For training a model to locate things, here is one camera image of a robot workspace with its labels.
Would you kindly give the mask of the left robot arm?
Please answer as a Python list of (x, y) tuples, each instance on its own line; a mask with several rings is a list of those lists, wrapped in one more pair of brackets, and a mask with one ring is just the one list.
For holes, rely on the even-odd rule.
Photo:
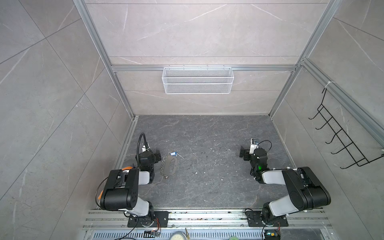
[(99, 206), (105, 211), (123, 212), (129, 220), (128, 226), (153, 227), (160, 229), (151, 202), (139, 197), (139, 186), (151, 184), (155, 177), (154, 165), (161, 161), (159, 151), (144, 151), (137, 155), (137, 167), (112, 170), (100, 196)]

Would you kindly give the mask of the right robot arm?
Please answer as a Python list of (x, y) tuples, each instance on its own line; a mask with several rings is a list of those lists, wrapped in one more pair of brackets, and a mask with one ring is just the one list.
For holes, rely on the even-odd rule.
[(240, 157), (250, 162), (250, 175), (259, 184), (282, 185), (288, 191), (286, 196), (263, 205), (264, 225), (281, 224), (286, 215), (330, 205), (331, 195), (309, 167), (271, 170), (267, 165), (267, 151), (260, 147), (241, 147)]

